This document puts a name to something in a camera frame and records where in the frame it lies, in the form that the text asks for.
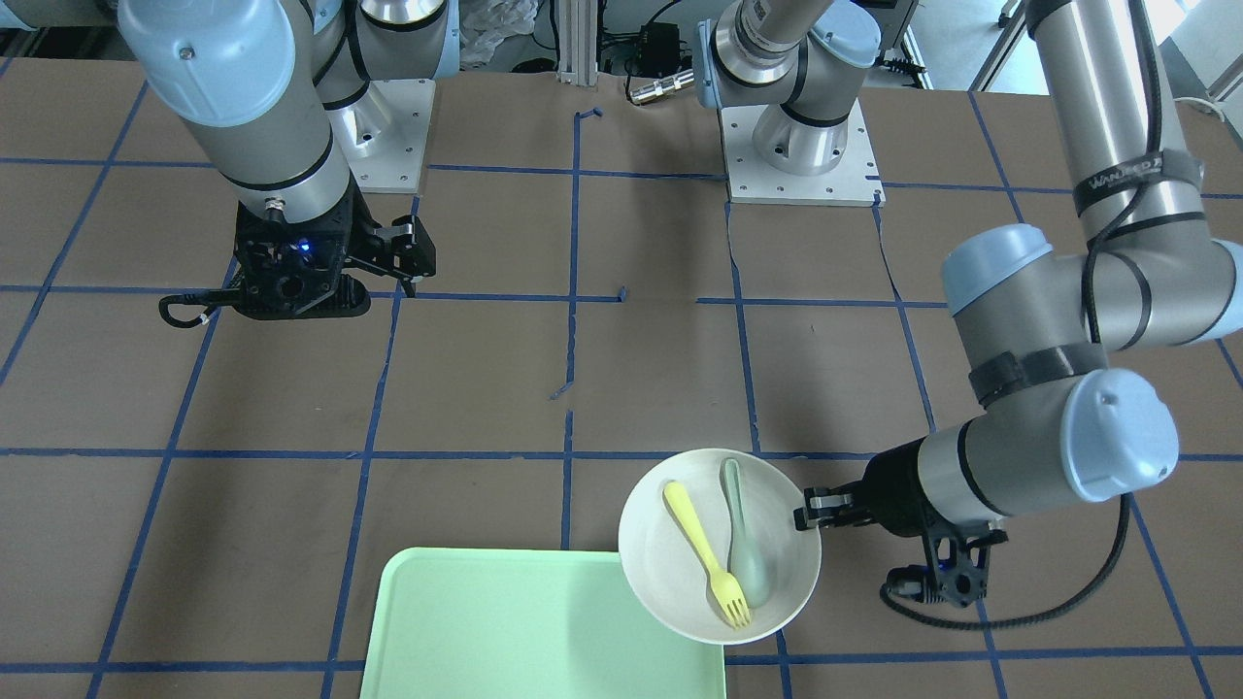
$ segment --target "yellow fork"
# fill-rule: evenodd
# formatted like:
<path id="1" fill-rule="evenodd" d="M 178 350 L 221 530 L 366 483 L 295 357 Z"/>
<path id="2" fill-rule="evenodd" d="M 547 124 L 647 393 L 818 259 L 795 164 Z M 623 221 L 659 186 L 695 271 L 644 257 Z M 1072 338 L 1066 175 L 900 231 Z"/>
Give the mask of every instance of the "yellow fork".
<path id="1" fill-rule="evenodd" d="M 716 560 L 716 553 L 712 552 L 712 547 L 707 542 L 704 525 L 700 522 L 699 514 L 695 512 L 695 505 L 691 502 L 690 494 L 686 493 L 686 486 L 671 480 L 665 484 L 664 494 L 665 502 L 669 504 L 674 517 L 681 525 L 700 562 L 704 563 L 704 570 L 707 571 L 709 586 L 712 588 L 716 603 L 725 612 L 725 618 L 736 629 L 750 624 L 751 609 L 747 607 L 747 598 L 742 596 L 742 586 Z"/>

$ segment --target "velcro strap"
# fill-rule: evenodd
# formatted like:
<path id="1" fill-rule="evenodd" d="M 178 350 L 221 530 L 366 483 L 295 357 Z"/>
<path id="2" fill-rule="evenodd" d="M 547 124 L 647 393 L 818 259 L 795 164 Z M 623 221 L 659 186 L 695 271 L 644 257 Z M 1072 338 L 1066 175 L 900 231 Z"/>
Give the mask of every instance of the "velcro strap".
<path id="1" fill-rule="evenodd" d="M 1177 179 L 1199 189 L 1204 180 L 1204 163 L 1186 150 L 1167 148 L 1105 168 L 1075 185 L 1075 213 L 1083 215 L 1088 206 L 1119 192 Z"/>
<path id="2" fill-rule="evenodd" d="M 1105 348 L 1091 342 L 1062 345 L 1023 357 L 1003 352 L 971 372 L 971 388 L 986 409 L 994 400 L 1024 388 L 1083 376 L 1109 367 Z"/>

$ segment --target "plastic tray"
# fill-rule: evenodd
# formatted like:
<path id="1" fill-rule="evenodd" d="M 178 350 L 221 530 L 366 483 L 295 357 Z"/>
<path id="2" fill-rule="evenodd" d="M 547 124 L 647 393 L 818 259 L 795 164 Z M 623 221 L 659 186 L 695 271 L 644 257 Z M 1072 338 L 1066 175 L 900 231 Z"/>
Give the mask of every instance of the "plastic tray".
<path id="1" fill-rule="evenodd" d="M 617 553 L 408 549 L 380 577 L 362 699 L 722 699 L 725 652 L 660 624 Z"/>

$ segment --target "grid of blue tape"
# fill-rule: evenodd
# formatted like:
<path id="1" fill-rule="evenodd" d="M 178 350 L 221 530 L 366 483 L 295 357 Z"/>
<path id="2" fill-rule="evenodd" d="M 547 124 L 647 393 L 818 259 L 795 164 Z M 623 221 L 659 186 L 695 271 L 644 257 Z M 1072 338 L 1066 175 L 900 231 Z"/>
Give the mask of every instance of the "grid of blue tape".
<path id="1" fill-rule="evenodd" d="M 0 77 L 7 71 L 12 60 L 6 60 L 0 65 Z M 60 252 L 57 254 L 51 269 L 48 270 L 45 280 L 41 285 L 0 285 L 0 292 L 25 292 L 35 294 L 35 301 L 31 310 L 27 313 L 25 322 L 22 323 L 21 331 L 15 340 L 12 347 L 10 348 L 2 367 L 0 367 L 0 387 L 2 387 L 4 381 L 7 378 L 26 337 L 30 333 L 30 328 L 34 326 L 39 317 L 39 312 L 42 307 L 48 294 L 150 294 L 150 295 L 163 295 L 170 294 L 179 290 L 175 289 L 158 289 L 158 287 L 106 287 L 106 286 L 56 286 L 56 275 L 60 271 L 65 257 L 68 255 L 73 241 L 85 223 L 86 218 L 91 211 L 96 198 L 103 185 L 108 172 L 116 167 L 167 167 L 167 168 L 211 168 L 210 163 L 195 163 L 195 162 L 135 162 L 135 160 L 119 160 L 117 159 L 117 153 L 133 124 L 134 116 L 138 112 L 139 106 L 144 96 L 147 95 L 148 86 L 143 83 L 131 111 L 122 126 L 121 132 L 113 143 L 109 154 L 103 160 L 72 160 L 72 159 L 46 159 L 46 158 L 0 158 L 0 163 L 25 163 L 25 164 L 47 164 L 47 165 L 94 165 L 99 167 L 99 175 L 97 177 L 91 193 L 88 194 L 82 209 L 70 230 L 68 236 Z M 997 149 L 993 146 L 992 136 L 988 132 L 988 127 L 984 122 L 983 114 L 976 102 L 973 95 L 968 93 L 968 100 L 972 106 L 972 111 L 979 123 L 981 132 L 988 146 L 989 153 L 997 167 L 998 175 L 1002 180 L 1002 187 L 993 185 L 951 185 L 951 184 L 937 184 L 937 183 L 902 183 L 902 182 L 885 182 L 885 187 L 891 188 L 926 188 L 926 189 L 962 189 L 962 190 L 984 190 L 984 192 L 1004 192 L 1011 204 L 1014 209 L 1014 215 L 1017 220 L 1023 220 L 1023 213 L 1018 205 L 1018 200 L 1014 197 L 1016 193 L 1048 193 L 1048 194 L 1069 194 L 1065 189 L 1047 189 L 1047 188 L 1022 188 L 1011 185 L 1004 168 L 1002 165 L 1001 158 Z M 573 168 L 506 168 L 506 167 L 481 167 L 481 165 L 445 165 L 445 164 L 431 164 L 430 169 L 440 170 L 466 170 L 466 172 L 493 172 L 493 173 L 523 173 L 523 174 L 552 174 L 552 175 L 569 175 L 572 178 L 572 221 L 571 221 L 571 270 L 569 270 L 569 290 L 564 296 L 561 295 L 503 295 L 503 294 L 420 294 L 420 300 L 482 300 L 482 301 L 543 301 L 543 302 L 564 302 L 568 307 L 568 333 L 567 333 L 567 368 L 566 368 L 566 387 L 568 388 L 574 379 L 574 342 L 576 342 L 576 310 L 577 305 L 580 302 L 603 302 L 603 303 L 617 303 L 624 302 L 625 291 L 618 296 L 579 296 L 578 295 L 578 204 L 579 204 L 579 183 L 583 177 L 617 177 L 617 178 L 638 178 L 638 179 L 667 179 L 667 180 L 685 180 L 685 179 L 701 179 L 701 180 L 723 180 L 723 175 L 718 174 L 706 174 L 706 173 L 690 173 L 690 174 L 660 174 L 660 173 L 628 173 L 617 170 L 590 170 L 580 168 L 580 154 L 582 154 L 582 132 L 580 122 L 590 117 L 603 117 L 603 113 L 597 108 L 588 112 L 576 113 L 573 121 L 573 146 L 574 146 L 574 159 Z M 1206 198 L 1214 199 L 1243 199 L 1243 194 L 1208 194 Z M 414 198 L 411 201 L 411 214 L 418 213 L 419 199 Z M 876 235 L 884 250 L 884 225 L 881 218 L 881 210 L 879 201 L 873 205 L 873 215 L 876 224 Z M 730 205 L 726 204 L 726 228 L 728 230 L 730 220 Z M 232 264 L 230 264 L 229 270 L 225 274 L 225 280 L 227 280 L 232 274 Z M 864 307 L 891 307 L 899 313 L 899 318 L 902 325 L 904 337 L 906 340 L 907 351 L 910 353 L 911 367 L 915 372 L 916 383 L 919 386 L 920 397 L 924 404 L 925 415 L 927 418 L 929 429 L 936 429 L 936 420 L 932 414 L 931 402 L 927 396 L 927 388 L 924 382 L 922 368 L 919 358 L 919 352 L 915 347 L 914 337 L 911 335 L 910 323 L 906 317 L 907 308 L 943 308 L 945 303 L 941 302 L 927 302 L 927 301 L 906 301 L 902 299 L 897 290 L 896 284 L 892 284 L 892 276 L 890 276 L 892 286 L 892 301 L 860 301 L 860 300 L 791 300 L 791 299 L 747 299 L 743 295 L 742 279 L 736 264 L 732 259 L 731 249 L 731 276 L 733 282 L 733 296 L 731 299 L 700 299 L 700 303 L 709 305 L 733 305 L 736 308 L 737 326 L 738 326 L 738 342 L 742 356 L 742 369 L 743 379 L 746 383 L 747 394 L 747 412 L 748 420 L 751 425 L 751 444 L 752 451 L 764 459 L 794 459 L 794 458 L 807 458 L 817 460 L 866 460 L 873 456 L 870 453 L 791 453 L 791 451 L 764 451 L 759 442 L 758 432 L 758 417 L 756 413 L 755 403 L 755 389 L 751 372 L 750 362 L 750 347 L 746 331 L 746 308 L 748 306 L 766 306 L 766 305 L 799 305 L 799 306 L 864 306 Z M 527 458 L 527 459 L 556 459 L 563 463 L 563 498 L 562 498 L 562 519 L 561 519 L 561 547 L 569 549 L 571 546 L 571 504 L 572 504 L 572 470 L 574 459 L 663 459 L 671 453 L 665 451 L 580 451 L 573 448 L 573 413 L 567 410 L 566 413 L 566 425 L 564 425 L 564 443 L 562 451 L 380 451 L 374 448 L 375 445 L 375 432 L 379 424 L 380 410 L 384 399 L 385 384 L 388 381 L 389 362 L 392 359 L 393 345 L 395 342 L 398 321 L 401 310 L 403 296 L 397 290 L 392 292 L 375 294 L 379 297 L 392 299 L 392 321 L 389 327 L 389 338 L 385 351 L 385 362 L 382 369 L 379 381 L 375 386 L 375 396 L 372 407 L 370 420 L 367 430 L 367 440 L 363 451 L 308 451 L 308 450 L 210 450 L 210 449 L 179 449 L 178 440 L 180 438 L 181 428 L 185 423 L 185 417 L 189 410 L 190 400 L 194 396 L 199 376 L 201 373 L 204 362 L 206 359 L 206 353 L 211 345 L 211 340 L 215 336 L 216 321 L 215 318 L 208 325 L 206 332 L 204 333 L 203 342 L 199 347 L 199 352 L 195 357 L 195 363 L 190 373 L 183 399 L 174 420 L 174 427 L 172 434 L 169 435 L 168 443 L 164 449 L 94 449 L 94 448 L 21 448 L 10 447 L 0 448 L 0 456 L 2 455 L 83 455 L 83 456 L 128 456 L 128 458 L 160 458 L 160 468 L 155 479 L 155 484 L 152 489 L 150 498 L 148 500 L 147 511 L 143 517 L 143 524 L 139 530 L 137 541 L 134 544 L 133 553 L 131 556 L 131 562 L 126 572 L 126 577 L 122 583 L 122 590 L 118 595 L 118 599 L 114 607 L 112 619 L 108 626 L 103 644 L 99 650 L 99 658 L 93 663 L 2 663 L 0 662 L 0 674 L 16 674 L 16 673 L 89 673 L 92 675 L 89 689 L 87 692 L 87 698 L 93 699 L 98 695 L 102 679 L 106 674 L 113 673 L 152 673 L 152 672 L 314 672 L 323 673 L 322 684 L 322 699 L 328 699 L 332 694 L 333 678 L 337 672 L 358 672 L 363 669 L 363 660 L 360 659 L 339 659 L 338 652 L 341 648 L 341 637 L 344 627 L 346 611 L 349 601 L 349 590 L 353 578 L 353 566 L 358 550 L 358 539 L 362 527 L 362 520 L 364 514 L 364 507 L 367 502 L 367 488 L 370 475 L 370 464 L 374 459 L 505 459 L 505 458 Z M 1243 388 L 1243 376 L 1239 373 L 1238 364 L 1236 364 L 1229 350 L 1222 341 L 1217 341 L 1217 346 L 1222 353 L 1223 361 L 1229 367 L 1239 387 Z M 168 474 L 168 469 L 174 459 L 178 458 L 227 458 L 227 459 L 342 459 L 342 460 L 358 460 L 359 464 L 359 479 L 358 479 L 358 495 L 354 507 L 354 515 L 351 522 L 351 535 L 347 547 L 346 563 L 342 571 L 341 591 L 338 595 L 337 608 L 333 618 L 332 637 L 329 641 L 329 649 L 327 657 L 323 662 L 268 662 L 268 663 L 249 663 L 249 662 L 235 662 L 235 660 L 222 660 L 222 662 L 113 662 L 111 660 L 112 647 L 116 641 L 117 631 L 119 629 L 121 621 L 124 616 L 126 606 L 128 602 L 129 592 L 133 587 L 133 581 L 137 575 L 138 567 L 142 562 L 143 550 L 145 547 L 147 537 L 150 532 L 150 525 L 154 519 L 155 509 L 159 502 L 160 493 L 163 490 L 164 480 Z M 1232 461 L 1243 463 L 1243 455 L 1241 454 L 1182 454 L 1181 459 L 1185 461 Z M 1135 510 L 1136 525 L 1140 531 L 1141 539 L 1144 540 L 1145 549 L 1147 550 L 1150 561 L 1161 582 L 1162 591 L 1165 593 L 1166 601 L 1170 606 L 1171 614 L 1178 627 L 1180 634 L 1183 639 L 1183 646 L 1175 647 L 1136 647 L 1136 648 L 1068 648 L 1068 649 L 1018 649 L 1018 650 L 1003 650 L 998 649 L 992 639 L 992 634 L 984 632 L 984 644 L 986 650 L 983 652 L 924 652 L 924 653 L 838 653 L 838 654 L 793 654 L 789 653 L 786 646 L 784 634 L 778 632 L 776 634 L 777 653 L 776 654 L 761 654 L 761 655 L 731 655 L 726 659 L 727 664 L 731 665 L 777 665 L 781 669 L 781 683 L 782 683 L 782 695 L 786 699 L 793 697 L 793 687 L 791 683 L 789 668 L 792 665 L 803 664 L 866 664 L 866 663 L 930 663 L 930 662 L 988 662 L 993 677 L 997 684 L 998 697 L 1006 698 L 1006 683 L 1001 668 L 1002 660 L 1023 660 L 1023 659 L 1058 659 L 1058 658 L 1131 658 L 1131 657 L 1186 657 L 1190 658 L 1197 678 L 1199 679 L 1201 688 L 1204 697 L 1212 698 L 1213 692 L 1209 687 L 1207 675 L 1204 674 L 1203 665 L 1199 660 L 1202 657 L 1211 655 L 1243 655 L 1243 646 L 1197 646 L 1192 639 L 1187 629 L 1186 622 L 1178 608 L 1177 599 L 1175 597 L 1173 590 L 1168 582 L 1165 573 L 1165 568 L 1161 563 L 1161 558 L 1157 553 L 1156 546 L 1149 534 L 1147 525 L 1144 520 L 1142 512 L 1136 506 Z M 987 621 L 987 609 L 983 602 L 977 604 L 977 611 L 981 621 Z"/>

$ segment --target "light blue joint cap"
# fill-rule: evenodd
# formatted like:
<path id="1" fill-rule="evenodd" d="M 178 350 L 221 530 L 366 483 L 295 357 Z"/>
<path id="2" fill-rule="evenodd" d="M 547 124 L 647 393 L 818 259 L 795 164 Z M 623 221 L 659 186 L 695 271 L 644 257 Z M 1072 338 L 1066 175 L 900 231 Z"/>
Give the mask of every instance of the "light blue joint cap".
<path id="1" fill-rule="evenodd" d="M 280 0 L 131 0 L 117 20 L 152 90 L 198 124 L 257 119 L 293 76 L 293 27 Z"/>
<path id="2" fill-rule="evenodd" d="M 1154 486 L 1178 465 L 1178 430 L 1157 392 L 1129 369 L 1080 379 L 1062 413 L 1062 468 L 1088 502 Z"/>
<path id="3" fill-rule="evenodd" d="M 856 68 L 870 68 L 880 55 L 880 25 L 871 12 L 845 0 L 815 20 L 812 39 Z"/>
<path id="4" fill-rule="evenodd" d="M 712 60 L 712 22 L 704 20 L 695 29 L 695 95 L 700 104 L 709 109 L 721 108 L 721 88 L 717 86 L 716 62 Z"/>
<path id="5" fill-rule="evenodd" d="M 461 70 L 462 44 L 461 22 L 457 19 L 457 0 L 445 0 L 449 4 L 445 17 L 445 45 L 440 49 L 440 62 L 436 63 L 436 72 L 431 73 L 434 80 L 455 76 Z"/>
<path id="6" fill-rule="evenodd" d="M 314 4 L 314 32 L 319 34 L 323 27 L 332 24 L 332 20 L 337 19 L 337 14 L 341 12 L 342 0 L 318 0 Z"/>
<path id="7" fill-rule="evenodd" d="M 950 315 L 957 316 L 988 290 L 1049 252 L 1053 246 L 1040 229 L 1027 224 L 1003 225 L 968 239 L 941 265 Z"/>
<path id="8" fill-rule="evenodd" d="M 1216 238 L 1213 243 L 1224 248 L 1231 254 L 1231 257 L 1234 259 L 1234 292 L 1231 295 L 1222 317 L 1217 318 L 1217 322 L 1213 323 L 1213 327 L 1208 328 L 1208 332 L 1192 342 L 1219 340 L 1232 332 L 1243 330 L 1243 245 L 1231 243 L 1229 240 L 1217 240 Z"/>
<path id="9" fill-rule="evenodd" d="M 35 31 L 35 27 L 21 21 L 17 15 L 9 9 L 9 5 L 0 0 L 0 29 L 20 29 L 25 31 Z"/>

